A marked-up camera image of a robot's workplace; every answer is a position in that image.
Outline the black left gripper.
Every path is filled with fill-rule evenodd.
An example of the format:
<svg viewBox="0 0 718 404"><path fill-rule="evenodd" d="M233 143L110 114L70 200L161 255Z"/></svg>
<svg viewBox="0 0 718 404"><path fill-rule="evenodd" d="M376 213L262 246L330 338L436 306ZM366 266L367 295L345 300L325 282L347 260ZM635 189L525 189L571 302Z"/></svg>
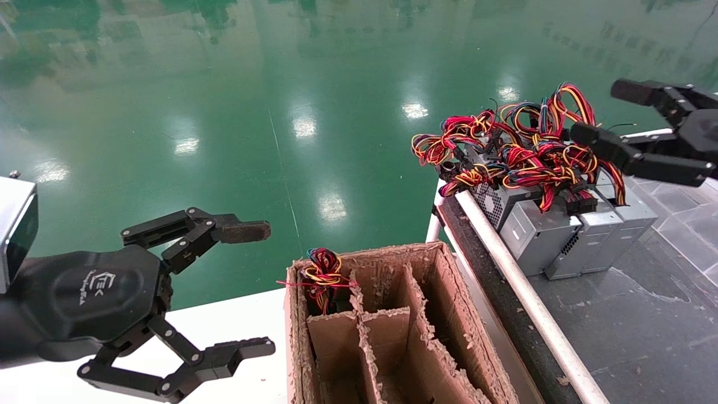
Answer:
<svg viewBox="0 0 718 404"><path fill-rule="evenodd" d="M200 350L155 315L160 278L164 267L180 274L217 243L238 245L270 235L267 221L241 222L235 214L189 208L124 229L126 247L118 251L27 259L2 294L2 367L97 353L77 370L80 379L111 393L169 403L182 402L203 383L232 378L241 361L273 355L275 343L248 338ZM162 262L147 251L169 242ZM119 356L153 337L182 360L174 373L159 377L115 368Z"/></svg>

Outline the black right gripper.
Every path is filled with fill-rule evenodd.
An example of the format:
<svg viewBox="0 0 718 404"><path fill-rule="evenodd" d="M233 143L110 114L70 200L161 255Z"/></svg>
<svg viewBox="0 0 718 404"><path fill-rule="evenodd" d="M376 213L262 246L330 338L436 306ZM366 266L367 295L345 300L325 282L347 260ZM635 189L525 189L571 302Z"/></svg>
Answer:
<svg viewBox="0 0 718 404"><path fill-rule="evenodd" d="M618 135L596 126L575 123L573 143L585 146L600 160L612 163L625 176L698 187L715 179L717 163L716 95L693 84L618 79L613 99L654 108L675 130Z"/></svg>

